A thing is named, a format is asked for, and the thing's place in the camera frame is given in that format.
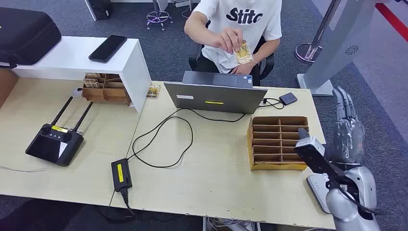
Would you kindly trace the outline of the person's left hand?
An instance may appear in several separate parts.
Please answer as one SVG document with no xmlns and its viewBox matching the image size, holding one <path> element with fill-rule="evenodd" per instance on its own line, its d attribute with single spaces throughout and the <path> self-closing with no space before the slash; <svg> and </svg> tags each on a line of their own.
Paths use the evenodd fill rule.
<svg viewBox="0 0 408 231">
<path fill-rule="evenodd" d="M 255 65 L 256 65 L 255 62 L 249 62 L 249 63 L 246 63 L 246 64 L 239 64 L 238 66 L 233 68 L 230 73 L 231 74 L 240 74 L 240 75 L 249 75 Z"/>
</svg>

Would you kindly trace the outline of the person's right hand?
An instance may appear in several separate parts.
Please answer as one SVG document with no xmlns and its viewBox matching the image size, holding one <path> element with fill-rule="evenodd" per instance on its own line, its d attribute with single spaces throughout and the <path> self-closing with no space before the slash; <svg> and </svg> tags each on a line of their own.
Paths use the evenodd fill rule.
<svg viewBox="0 0 408 231">
<path fill-rule="evenodd" d="M 239 51 L 242 44 L 243 32 L 240 29 L 226 27 L 219 34 L 215 34 L 211 46 L 234 54 L 236 51 Z"/>
</svg>

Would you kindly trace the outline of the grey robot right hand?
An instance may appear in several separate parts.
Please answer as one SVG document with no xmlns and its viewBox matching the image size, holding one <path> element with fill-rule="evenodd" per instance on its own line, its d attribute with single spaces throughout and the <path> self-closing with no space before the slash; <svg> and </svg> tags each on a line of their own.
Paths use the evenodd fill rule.
<svg viewBox="0 0 408 231">
<path fill-rule="evenodd" d="M 358 119 L 351 95 L 340 86 L 332 93 L 336 98 L 337 119 L 333 140 L 325 157 L 332 163 L 349 168 L 359 166 L 364 155 L 364 126 Z"/>
</svg>

